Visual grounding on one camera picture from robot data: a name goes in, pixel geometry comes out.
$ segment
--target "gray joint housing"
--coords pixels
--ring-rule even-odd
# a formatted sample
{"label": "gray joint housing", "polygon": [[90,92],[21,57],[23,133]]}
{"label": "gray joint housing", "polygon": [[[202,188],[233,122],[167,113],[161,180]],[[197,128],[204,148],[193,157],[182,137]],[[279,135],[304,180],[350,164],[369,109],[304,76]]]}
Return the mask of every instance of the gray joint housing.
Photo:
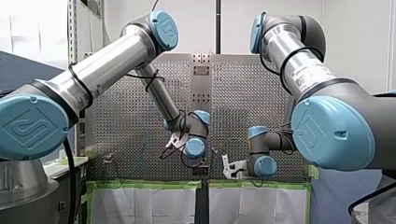
{"label": "gray joint housing", "polygon": [[[291,134],[283,133],[292,143],[293,139]],[[247,159],[247,173],[250,176],[257,176],[254,171],[254,164],[256,160],[264,155],[269,155],[270,151],[274,150],[293,150],[293,146],[289,144],[286,139],[278,133],[261,133],[257,136],[250,138],[249,141],[249,156]]]}

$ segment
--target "pegboard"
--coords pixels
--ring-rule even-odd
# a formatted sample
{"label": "pegboard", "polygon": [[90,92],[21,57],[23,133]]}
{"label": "pegboard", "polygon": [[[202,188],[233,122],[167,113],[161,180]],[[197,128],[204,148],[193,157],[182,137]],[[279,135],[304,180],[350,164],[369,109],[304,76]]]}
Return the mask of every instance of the pegboard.
{"label": "pegboard", "polygon": [[[208,74],[204,76],[196,74],[196,66],[201,66],[197,57],[164,54],[154,65],[159,76],[165,77],[165,86],[179,109],[203,108],[211,114],[209,148],[226,152],[230,161],[244,160],[246,144],[228,139],[246,139],[250,126],[277,130],[283,123],[288,95],[278,77],[266,72],[254,56],[206,55],[210,60],[205,62]],[[180,162],[179,153],[165,161],[159,159],[171,134],[163,128],[163,117],[141,80],[121,79],[95,101],[86,120],[89,179],[191,180],[191,170]],[[110,153],[113,162],[104,163]],[[304,181],[307,177],[306,164],[298,153],[273,155],[279,168],[275,180]],[[210,165],[211,178],[224,178],[219,158],[216,155]]]}
{"label": "pegboard", "polygon": [[[266,126],[278,131],[284,123],[289,96],[279,77],[266,71],[256,56],[213,55],[211,146],[229,161],[248,157],[248,128]],[[272,151],[278,170],[274,180],[303,182],[308,176],[305,159],[298,153]],[[221,156],[211,166],[211,178],[224,178]]]}

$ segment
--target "light blue joint cap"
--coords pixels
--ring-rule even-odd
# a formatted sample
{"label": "light blue joint cap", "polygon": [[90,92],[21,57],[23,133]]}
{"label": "light blue joint cap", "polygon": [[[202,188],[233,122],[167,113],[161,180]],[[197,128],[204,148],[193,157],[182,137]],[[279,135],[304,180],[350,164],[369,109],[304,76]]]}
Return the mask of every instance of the light blue joint cap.
{"label": "light blue joint cap", "polygon": [[207,113],[204,110],[195,110],[194,113],[200,118],[202,119],[202,121],[209,125],[210,124],[210,114]]}
{"label": "light blue joint cap", "polygon": [[254,163],[254,173],[257,176],[274,175],[276,169],[276,161],[270,156],[261,156]]}
{"label": "light blue joint cap", "polygon": [[175,21],[164,11],[153,11],[149,15],[149,25],[161,48],[171,50],[177,46],[178,30]]}
{"label": "light blue joint cap", "polygon": [[250,34],[250,52],[258,54],[260,52],[260,41],[262,37],[262,16],[258,15],[254,19]]}
{"label": "light blue joint cap", "polygon": [[195,160],[205,155],[205,143],[200,138],[193,137],[186,143],[184,150],[190,159]]}
{"label": "light blue joint cap", "polygon": [[375,138],[364,117],[330,96],[301,101],[293,111],[291,128],[300,153],[321,168],[356,171],[375,154]]}
{"label": "light blue joint cap", "polygon": [[265,126],[250,127],[250,128],[248,128],[248,131],[247,131],[247,138],[250,139],[250,138],[256,137],[259,134],[267,133],[267,132],[268,132],[268,129]]}
{"label": "light blue joint cap", "polygon": [[26,94],[0,100],[0,158],[12,161],[44,157],[67,136],[69,119],[51,99]]}

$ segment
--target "white wall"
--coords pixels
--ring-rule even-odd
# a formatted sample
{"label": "white wall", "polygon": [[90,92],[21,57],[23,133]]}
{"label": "white wall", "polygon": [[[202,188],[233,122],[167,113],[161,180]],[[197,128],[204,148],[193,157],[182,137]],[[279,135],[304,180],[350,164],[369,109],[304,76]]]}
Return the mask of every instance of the white wall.
{"label": "white wall", "polygon": [[65,69],[67,0],[0,0],[0,50]]}
{"label": "white wall", "polygon": [[[120,37],[121,28],[150,13],[154,1],[105,0],[105,44]],[[167,11],[176,21],[179,43],[172,52],[202,52],[215,49],[215,1],[160,0],[156,9]]]}
{"label": "white wall", "polygon": [[370,93],[388,89],[391,0],[323,0],[326,65]]}
{"label": "white wall", "polygon": [[[105,43],[116,40],[124,24],[148,14],[154,1],[105,0]],[[215,52],[215,0],[160,0],[156,9],[169,12],[179,29],[172,52]],[[321,19],[320,0],[223,0],[221,53],[250,54],[250,29],[256,15],[302,14]]]}

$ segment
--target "robotic arm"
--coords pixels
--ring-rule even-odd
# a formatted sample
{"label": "robotic arm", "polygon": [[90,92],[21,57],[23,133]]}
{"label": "robotic arm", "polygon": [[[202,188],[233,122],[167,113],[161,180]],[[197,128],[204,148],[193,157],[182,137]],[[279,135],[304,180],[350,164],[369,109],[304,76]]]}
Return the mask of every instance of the robotic arm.
{"label": "robotic arm", "polygon": [[120,39],[57,77],[35,80],[2,98],[0,216],[4,204],[8,212],[17,211],[21,204],[37,201],[40,193],[57,189],[57,184],[47,179],[39,158],[58,148],[78,122],[79,112],[131,70],[148,77],[142,81],[162,112],[166,127],[174,132],[169,147],[182,145],[179,149],[190,158],[204,157],[209,114],[181,114],[163,83],[155,78],[158,71],[151,64],[161,53],[174,49],[177,42],[174,20],[166,12],[154,11],[128,23]]}
{"label": "robotic arm", "polygon": [[[262,61],[273,63],[276,71],[262,62],[280,77],[295,106],[289,106],[290,116],[285,122],[290,123],[291,133],[282,130],[283,137],[276,137],[265,127],[249,129],[250,155],[243,167],[246,173],[237,178],[274,174],[276,163],[267,157],[270,150],[279,149],[282,139],[284,149],[297,148],[317,167],[339,171],[396,169],[394,94],[372,96],[355,81],[336,77],[325,67],[326,41],[316,21],[263,13],[253,22],[250,50],[260,54]],[[224,163],[227,177],[234,172],[231,168],[233,164]]]}

